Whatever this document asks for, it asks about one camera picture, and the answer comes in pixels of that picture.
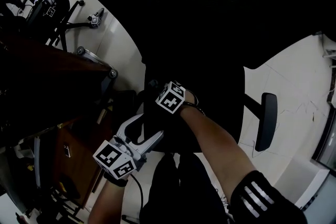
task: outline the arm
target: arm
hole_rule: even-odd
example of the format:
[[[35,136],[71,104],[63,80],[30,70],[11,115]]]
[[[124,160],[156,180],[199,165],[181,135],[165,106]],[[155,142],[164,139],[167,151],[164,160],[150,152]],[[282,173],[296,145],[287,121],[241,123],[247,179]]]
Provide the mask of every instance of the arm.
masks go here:
[[[195,134],[228,202],[241,180],[255,168],[232,136],[196,108],[184,106],[181,117]]]
[[[125,187],[106,181],[89,216],[89,224],[120,223]]]

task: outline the wrist strap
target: wrist strap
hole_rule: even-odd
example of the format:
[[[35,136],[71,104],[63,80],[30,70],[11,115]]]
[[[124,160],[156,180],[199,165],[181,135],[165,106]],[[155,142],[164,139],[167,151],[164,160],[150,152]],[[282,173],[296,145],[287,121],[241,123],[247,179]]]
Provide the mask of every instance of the wrist strap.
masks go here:
[[[183,102],[183,105],[188,105],[188,106],[192,106],[193,108],[196,108],[198,111],[200,111],[203,115],[205,115],[205,113],[203,112],[202,109],[200,109],[198,106],[196,106],[193,103],[189,103],[189,102]]]
[[[108,173],[104,173],[104,177],[109,181],[111,182],[112,184],[115,184],[119,187],[125,187],[128,180],[125,180],[125,179],[116,179],[114,178],[113,176],[111,176],[110,174]]]

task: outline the black pants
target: black pants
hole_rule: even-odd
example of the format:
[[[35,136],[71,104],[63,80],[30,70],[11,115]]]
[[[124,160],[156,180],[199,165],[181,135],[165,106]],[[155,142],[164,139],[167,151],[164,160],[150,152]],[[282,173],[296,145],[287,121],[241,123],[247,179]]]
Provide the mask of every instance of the black pants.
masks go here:
[[[140,223],[226,223],[223,203],[195,154],[183,154],[176,168],[166,154],[158,163]]]

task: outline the tiled floor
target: tiled floor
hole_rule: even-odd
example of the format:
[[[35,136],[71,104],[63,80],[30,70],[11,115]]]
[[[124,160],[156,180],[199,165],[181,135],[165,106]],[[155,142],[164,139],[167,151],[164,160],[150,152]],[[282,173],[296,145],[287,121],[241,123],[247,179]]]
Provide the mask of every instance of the tiled floor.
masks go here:
[[[71,17],[72,23],[85,21],[88,15],[102,7],[97,0],[84,1],[85,6],[78,7]],[[113,65],[119,72],[117,89],[143,89],[145,66],[141,63],[139,51],[126,30],[107,10],[99,29],[70,30],[66,38],[69,51],[84,46]],[[318,37],[310,36],[285,49],[258,69],[245,69],[248,95],[259,102],[263,92],[274,93],[278,98],[278,122],[271,147],[262,153],[254,152],[259,121],[246,108],[239,141],[240,147],[272,184],[295,155],[309,159],[319,141],[329,112],[326,98],[331,79],[330,64],[329,59],[322,58]],[[209,164],[202,154],[199,156],[212,182],[219,187]],[[162,154],[157,152],[148,154],[148,162],[138,173],[134,173],[142,185],[145,202],[154,169],[161,157]],[[83,218],[87,218],[87,212],[91,210],[98,193],[99,190],[91,195]],[[139,208],[140,192],[134,180],[130,179],[125,190],[123,214],[137,217]]]

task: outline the office chair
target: office chair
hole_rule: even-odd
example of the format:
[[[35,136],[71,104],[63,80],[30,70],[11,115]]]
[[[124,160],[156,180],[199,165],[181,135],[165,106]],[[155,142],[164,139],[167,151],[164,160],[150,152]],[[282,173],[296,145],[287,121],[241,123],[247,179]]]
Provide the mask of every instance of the office chair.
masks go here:
[[[181,119],[163,122],[163,112],[153,102],[170,80],[191,89],[205,114],[236,142],[246,105],[261,118],[258,150],[269,147],[276,97],[264,94],[262,105],[247,97],[244,67],[259,67],[322,30],[336,14],[331,0],[99,1],[132,37],[146,64],[144,111],[151,124],[145,123],[144,135],[164,128],[164,139],[155,150],[166,152],[200,151],[186,124]]]
[[[26,19],[21,16],[0,17],[0,28],[14,31],[20,35],[49,45],[55,46],[61,42],[62,49],[67,51],[65,32],[78,27],[98,28],[103,17],[104,9],[88,16],[86,23],[71,24],[68,22],[76,7],[83,6],[83,0],[76,1],[70,8],[69,0],[23,0],[22,5],[32,3],[32,8]]]

